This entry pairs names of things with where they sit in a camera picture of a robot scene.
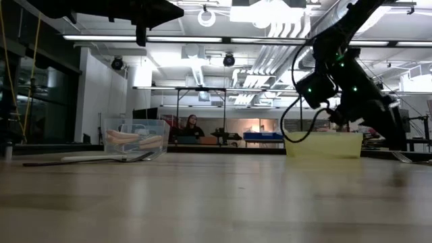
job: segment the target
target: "person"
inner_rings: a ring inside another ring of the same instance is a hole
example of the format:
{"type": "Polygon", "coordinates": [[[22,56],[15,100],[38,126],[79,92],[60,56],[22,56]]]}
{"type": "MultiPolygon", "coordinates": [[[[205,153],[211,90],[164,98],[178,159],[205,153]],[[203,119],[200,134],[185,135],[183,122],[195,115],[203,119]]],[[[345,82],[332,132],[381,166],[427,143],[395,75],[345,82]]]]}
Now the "person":
{"type": "Polygon", "coordinates": [[[183,129],[184,136],[203,137],[204,132],[196,125],[196,115],[190,115],[186,127],[183,129]]]}

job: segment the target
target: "robotic arm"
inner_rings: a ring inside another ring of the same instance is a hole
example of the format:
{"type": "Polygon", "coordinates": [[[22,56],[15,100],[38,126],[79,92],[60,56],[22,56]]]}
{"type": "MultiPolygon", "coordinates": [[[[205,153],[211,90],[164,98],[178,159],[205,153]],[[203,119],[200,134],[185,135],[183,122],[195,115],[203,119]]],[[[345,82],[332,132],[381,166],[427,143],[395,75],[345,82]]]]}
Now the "robotic arm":
{"type": "Polygon", "coordinates": [[[396,1],[358,0],[355,5],[349,4],[348,13],[340,21],[311,38],[315,71],[295,86],[313,109],[341,89],[341,104],[335,111],[327,109],[331,122],[341,126],[363,118],[365,126],[386,138],[390,149],[405,151],[406,135],[399,109],[392,107],[394,100],[383,95],[357,63],[360,49],[348,48],[358,29],[379,6],[396,1]]]}

